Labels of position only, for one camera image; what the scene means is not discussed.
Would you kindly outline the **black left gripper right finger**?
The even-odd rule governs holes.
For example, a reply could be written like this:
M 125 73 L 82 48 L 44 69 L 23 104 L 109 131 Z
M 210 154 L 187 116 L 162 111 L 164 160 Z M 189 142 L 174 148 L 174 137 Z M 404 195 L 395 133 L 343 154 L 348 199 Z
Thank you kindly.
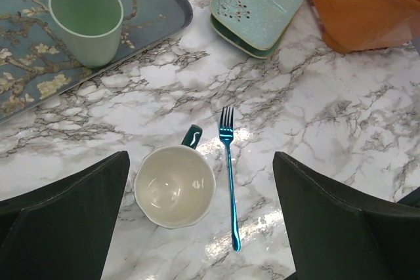
M 290 279 L 418 279 L 419 190 L 368 195 L 277 151 L 274 179 L 295 273 Z

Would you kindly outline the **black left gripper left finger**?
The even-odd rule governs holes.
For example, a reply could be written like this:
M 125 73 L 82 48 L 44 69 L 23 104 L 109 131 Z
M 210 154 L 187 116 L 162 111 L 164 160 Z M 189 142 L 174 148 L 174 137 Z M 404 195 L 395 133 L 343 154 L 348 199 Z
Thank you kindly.
M 100 279 L 129 173 L 118 151 L 1 202 L 2 279 Z

